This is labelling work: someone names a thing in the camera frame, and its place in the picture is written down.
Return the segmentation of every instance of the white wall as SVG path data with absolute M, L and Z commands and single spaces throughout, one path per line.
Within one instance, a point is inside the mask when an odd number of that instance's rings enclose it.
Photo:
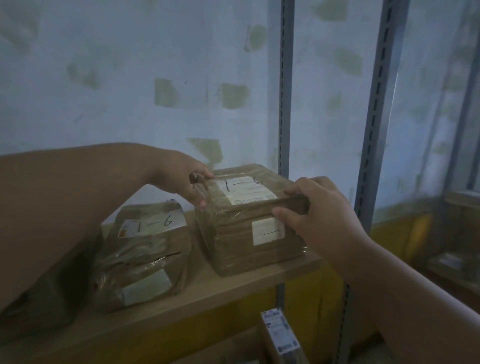
M 296 1 L 290 177 L 328 175 L 352 202 L 381 3 Z M 411 0 L 378 219 L 441 192 L 472 3 Z M 130 141 L 276 169 L 279 4 L 0 0 L 0 154 Z M 166 198 L 145 187 L 128 203 Z

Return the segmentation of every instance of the person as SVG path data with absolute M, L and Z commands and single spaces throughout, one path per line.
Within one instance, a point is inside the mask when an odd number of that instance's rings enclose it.
M 186 154 L 131 143 L 0 157 L 0 309 L 145 184 L 205 207 L 192 172 L 213 177 Z M 342 275 L 400 362 L 480 363 L 480 316 L 373 242 L 332 181 L 285 192 L 307 196 L 308 214 L 272 214 Z

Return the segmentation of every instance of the brown package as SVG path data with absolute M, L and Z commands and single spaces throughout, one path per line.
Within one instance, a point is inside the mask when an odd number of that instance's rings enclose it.
M 282 310 L 274 308 L 260 314 L 259 331 L 274 364 L 309 364 Z
M 0 313 L 0 344 L 71 323 L 85 301 L 101 243 L 98 227 L 8 305 Z
M 177 201 L 124 206 L 96 257 L 96 306 L 109 312 L 180 293 L 191 249 Z
M 229 276 L 294 258 L 305 252 L 302 239 L 272 215 L 272 208 L 308 212 L 308 199 L 283 190 L 293 182 L 271 170 L 249 164 L 214 171 L 195 188 L 207 199 L 195 209 L 214 270 Z

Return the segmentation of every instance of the clear packing tape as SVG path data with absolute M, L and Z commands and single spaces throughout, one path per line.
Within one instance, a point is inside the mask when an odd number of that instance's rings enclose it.
M 183 291 L 192 236 L 175 200 L 123 207 L 94 265 L 94 301 L 109 312 Z
M 300 236 L 272 215 L 276 206 L 308 212 L 305 196 L 284 193 L 292 181 L 258 164 L 216 170 L 214 175 L 198 178 L 195 188 L 206 197 L 207 207 L 196 208 L 195 214 L 219 275 L 249 271 L 306 251 Z

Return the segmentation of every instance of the person's right hand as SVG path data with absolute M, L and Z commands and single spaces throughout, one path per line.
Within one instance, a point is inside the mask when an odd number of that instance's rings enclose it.
M 317 254 L 340 258 L 352 241 L 367 236 L 350 203 L 329 178 L 302 177 L 285 193 L 307 196 L 311 204 L 308 215 L 283 207 L 273 208 L 273 215 L 295 230 Z

